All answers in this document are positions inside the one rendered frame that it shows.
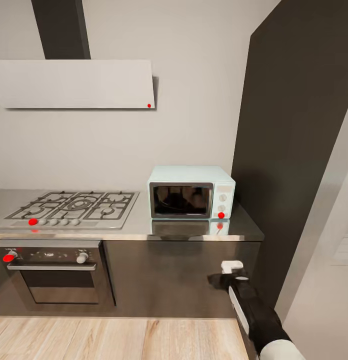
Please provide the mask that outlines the microwave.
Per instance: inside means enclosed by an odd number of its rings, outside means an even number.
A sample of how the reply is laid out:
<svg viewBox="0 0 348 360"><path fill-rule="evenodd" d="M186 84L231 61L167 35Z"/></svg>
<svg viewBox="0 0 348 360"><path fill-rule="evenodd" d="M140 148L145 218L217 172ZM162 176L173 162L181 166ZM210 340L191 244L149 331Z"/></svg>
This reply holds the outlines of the microwave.
<svg viewBox="0 0 348 360"><path fill-rule="evenodd" d="M236 182L220 166L155 166L147 182L152 219L230 219Z"/></svg>

